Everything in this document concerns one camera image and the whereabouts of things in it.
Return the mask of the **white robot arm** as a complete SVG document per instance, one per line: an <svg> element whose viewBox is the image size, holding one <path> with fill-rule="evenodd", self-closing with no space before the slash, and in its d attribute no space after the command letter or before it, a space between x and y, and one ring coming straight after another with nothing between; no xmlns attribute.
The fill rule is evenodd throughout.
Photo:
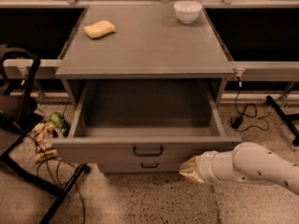
<svg viewBox="0 0 299 224"><path fill-rule="evenodd" d="M299 194L299 165L252 142L240 143L232 151L195 155L183 162L178 171L198 183L276 184Z"/></svg>

